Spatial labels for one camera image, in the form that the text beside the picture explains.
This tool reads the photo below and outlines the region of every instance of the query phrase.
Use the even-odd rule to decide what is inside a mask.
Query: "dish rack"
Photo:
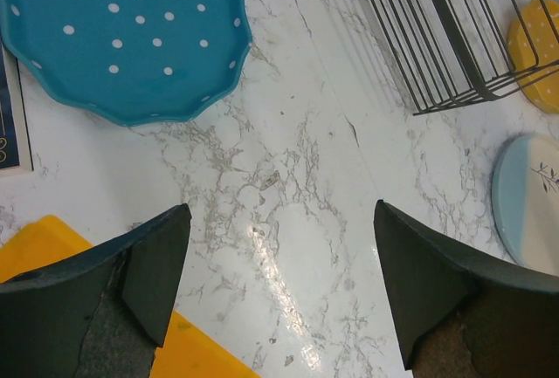
[[[493,101],[559,71],[559,60],[539,65],[534,41],[522,20],[530,0],[370,0],[414,114]],[[540,0],[551,24],[552,17]],[[518,70],[506,35],[516,19],[528,34],[535,65]]]

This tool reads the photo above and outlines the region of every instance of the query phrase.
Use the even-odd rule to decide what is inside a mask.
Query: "plate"
[[[559,276],[559,143],[542,135],[511,142],[493,172],[492,203],[513,259]]]
[[[252,36],[244,0],[0,0],[3,41],[57,101],[131,126],[230,93]]]
[[[544,0],[544,3],[559,32],[559,3],[554,0]],[[532,0],[522,9],[521,15],[529,37],[519,18],[514,20],[508,32],[508,50],[516,71],[521,72],[535,66],[536,54],[537,65],[548,67],[527,75],[518,84],[526,97],[541,110],[559,113],[559,68],[556,65],[549,66],[559,60],[559,42],[554,28],[549,23],[540,0]]]

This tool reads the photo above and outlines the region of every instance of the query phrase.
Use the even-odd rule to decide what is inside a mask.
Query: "black object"
[[[556,38],[548,9],[546,11]],[[543,65],[521,17],[521,0],[370,0],[386,37],[415,114],[497,100],[520,90],[519,80],[559,71],[559,61]],[[517,70],[502,33],[518,17],[535,64]]]
[[[0,285],[0,375],[148,378],[189,242],[187,205]]]
[[[416,378],[557,376],[559,278],[477,251],[383,201],[375,233],[402,359]]]

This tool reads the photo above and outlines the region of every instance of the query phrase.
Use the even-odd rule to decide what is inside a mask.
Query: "metal rack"
[[[552,17],[540,1],[559,41]],[[539,64],[535,42],[522,20],[526,0],[370,2],[415,114],[497,100],[519,91],[518,82],[528,76],[536,74],[523,86],[559,71],[559,61]],[[503,35],[515,18],[535,55],[535,65],[522,71],[515,68]]]

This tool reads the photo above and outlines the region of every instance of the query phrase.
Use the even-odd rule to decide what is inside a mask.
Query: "plate with blue rim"
[[[508,144],[491,195],[497,231],[514,261],[559,276],[559,142],[530,134]]]
[[[122,126],[195,118],[252,41],[245,0],[0,0],[0,30],[56,101]]]

